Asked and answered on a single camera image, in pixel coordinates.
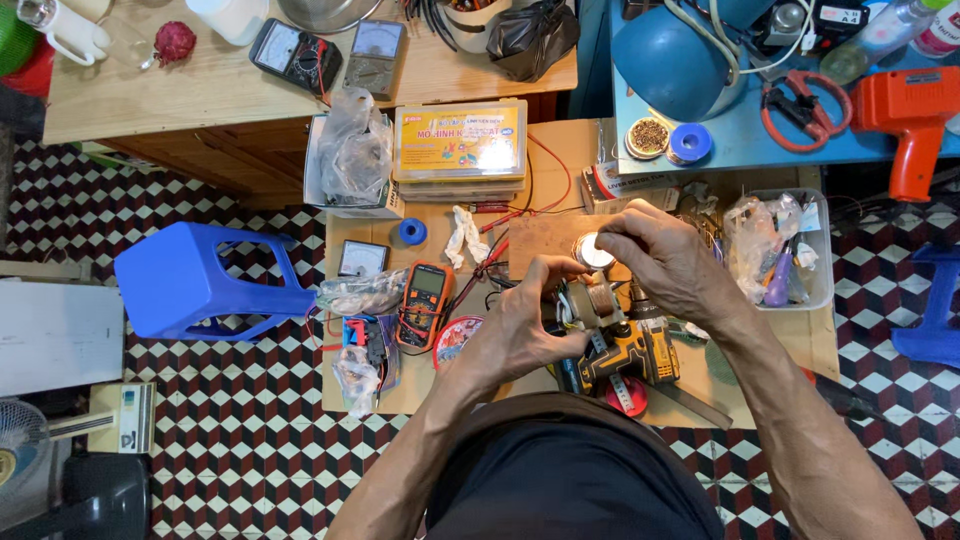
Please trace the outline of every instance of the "purple screwdriver handle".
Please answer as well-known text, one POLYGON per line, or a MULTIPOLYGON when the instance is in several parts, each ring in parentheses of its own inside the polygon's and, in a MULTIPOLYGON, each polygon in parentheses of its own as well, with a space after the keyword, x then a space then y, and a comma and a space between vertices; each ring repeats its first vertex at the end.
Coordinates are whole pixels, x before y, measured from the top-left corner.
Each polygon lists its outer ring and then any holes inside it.
POLYGON ((774 270, 774 278, 767 285, 767 294, 763 296, 763 303, 769 307, 786 306, 787 286, 786 279, 790 275, 790 265, 793 264, 793 255, 781 253, 777 259, 777 269, 774 270))

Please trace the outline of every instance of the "blue stool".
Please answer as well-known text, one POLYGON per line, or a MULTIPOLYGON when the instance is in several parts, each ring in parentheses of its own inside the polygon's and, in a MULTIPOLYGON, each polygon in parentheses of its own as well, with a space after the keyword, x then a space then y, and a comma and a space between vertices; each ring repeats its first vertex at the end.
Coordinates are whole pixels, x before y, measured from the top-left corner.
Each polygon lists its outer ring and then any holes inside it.
POLYGON ((255 341, 290 317, 303 316, 316 295, 297 281, 279 236, 179 222, 134 244, 113 263, 127 315, 140 337, 255 341), (262 243, 274 250, 283 286, 238 280, 227 273, 217 246, 262 243), (245 331, 219 324, 235 313, 268 314, 245 331), (210 319, 210 326, 200 323, 210 319))
POLYGON ((911 360, 960 368, 960 330, 947 325, 953 288, 960 274, 960 248, 923 246, 913 254, 913 261, 932 262, 937 267, 926 297, 924 320, 917 328, 892 329, 890 340, 911 360))

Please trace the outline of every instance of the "yellow cordless drill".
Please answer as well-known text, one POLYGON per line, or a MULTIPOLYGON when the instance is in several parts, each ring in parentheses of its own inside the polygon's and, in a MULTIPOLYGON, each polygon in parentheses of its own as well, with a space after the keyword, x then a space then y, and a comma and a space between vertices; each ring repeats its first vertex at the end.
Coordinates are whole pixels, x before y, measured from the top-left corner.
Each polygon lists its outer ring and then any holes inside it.
POLYGON ((640 288, 630 282, 630 309, 626 321, 616 323, 594 339, 594 353, 580 360, 578 371, 585 391, 599 380, 627 369, 651 386, 680 378, 677 349, 673 346, 663 312, 640 288))

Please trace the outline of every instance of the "hand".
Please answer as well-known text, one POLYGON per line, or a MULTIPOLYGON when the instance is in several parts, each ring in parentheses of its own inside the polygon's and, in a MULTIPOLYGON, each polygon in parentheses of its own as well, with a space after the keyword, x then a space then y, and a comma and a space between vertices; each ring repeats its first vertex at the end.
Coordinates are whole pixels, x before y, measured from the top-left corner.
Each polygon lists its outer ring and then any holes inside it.
POLYGON ((565 276, 586 272, 572 258, 534 257, 523 282, 500 294, 480 329, 441 372, 443 379, 469 384, 482 395, 557 360, 582 355, 589 341, 585 332, 556 337, 543 329, 540 296, 565 276))
POLYGON ((752 308, 693 227, 642 199, 599 233, 596 247, 626 264, 650 299, 677 317, 710 331, 752 308))

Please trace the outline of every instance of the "checkered floor tile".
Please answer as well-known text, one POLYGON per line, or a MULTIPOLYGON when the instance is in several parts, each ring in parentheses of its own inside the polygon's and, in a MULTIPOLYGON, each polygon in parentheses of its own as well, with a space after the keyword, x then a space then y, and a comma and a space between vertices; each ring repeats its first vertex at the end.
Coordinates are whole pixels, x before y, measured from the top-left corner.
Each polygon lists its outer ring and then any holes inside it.
MULTIPOLYGON (((86 261, 114 284, 112 261, 177 221, 286 233, 300 284, 324 279, 324 215, 310 207, 250 212, 174 173, 109 169, 71 146, 18 140, 6 251, 20 260, 86 261)), ((931 237, 960 240, 957 208, 917 205, 862 218, 833 238, 843 383, 888 422, 849 422, 927 538, 960 537, 960 375, 911 362, 890 329, 916 325, 932 269, 909 254, 931 237)), ((276 283, 265 251, 237 246, 229 271, 276 283)), ((953 311, 960 311, 954 302, 953 311)), ((239 317, 232 326, 255 322, 239 317)), ((161 538, 322 538, 350 489, 407 420, 358 421, 321 407, 319 357, 294 319, 253 345, 142 339, 128 328, 125 378, 155 380, 152 527, 161 538)), ((789 538, 755 431, 660 434, 715 500, 728 538, 789 538)))

